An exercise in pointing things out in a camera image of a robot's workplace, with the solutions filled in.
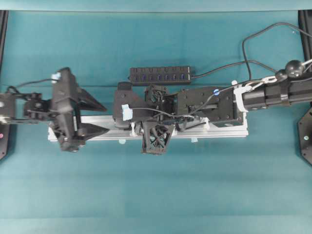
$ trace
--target black metal bracket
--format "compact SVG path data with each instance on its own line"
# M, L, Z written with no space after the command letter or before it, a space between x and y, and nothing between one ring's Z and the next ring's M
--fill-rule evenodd
M0 124L0 159L7 154L10 135L10 125Z
M312 108L298 122L301 155L312 164Z
M0 71L2 67L2 58L3 58L3 50L4 50L8 15L9 15L8 11L0 11ZM7 149L8 149L9 135L10 135L10 126L0 125L0 159L6 156Z

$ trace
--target white cable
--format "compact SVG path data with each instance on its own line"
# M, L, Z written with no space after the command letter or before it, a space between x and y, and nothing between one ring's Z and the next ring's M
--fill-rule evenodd
M303 63L302 63L302 65L303 65L303 66L305 66L305 65L307 65L307 64L309 64L309 63L311 63L311 62L312 62L312 59L310 59L310 60L308 60L308 61L303 62Z

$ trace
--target metal clamp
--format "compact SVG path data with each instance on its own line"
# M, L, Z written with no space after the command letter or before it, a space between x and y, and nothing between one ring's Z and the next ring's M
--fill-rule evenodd
M242 94L249 92L250 90L252 90L252 86L246 85L246 86L237 87L233 91L235 95L235 99L236 99L236 105L240 112L248 112L248 110L246 110L244 106Z

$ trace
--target black mounting plate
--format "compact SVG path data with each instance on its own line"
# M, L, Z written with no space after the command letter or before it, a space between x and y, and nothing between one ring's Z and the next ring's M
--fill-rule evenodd
M0 124L0 159L6 156L9 134L10 124Z
M298 122L301 155L312 164L312 108Z

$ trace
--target white cable clip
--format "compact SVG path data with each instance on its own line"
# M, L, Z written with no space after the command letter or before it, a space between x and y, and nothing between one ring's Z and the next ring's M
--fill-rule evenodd
M126 121L126 120L130 120L132 119L132 115L133 115L133 110L129 108L129 105L121 105L122 108L122 120Z
M277 78L275 76L269 76L269 77L262 78L261 81L251 81L246 85L257 83L256 85L252 87L252 90L255 90L256 88L258 88L259 86L263 84L274 83L274 82L277 82Z
M235 99L236 99L236 105L237 105L237 108L239 109L240 112L248 112L245 109L242 94L249 92L251 89L252 89L252 87L250 85L246 85L246 86L238 87L238 88L234 89L234 91L233 91L233 93L235 95Z

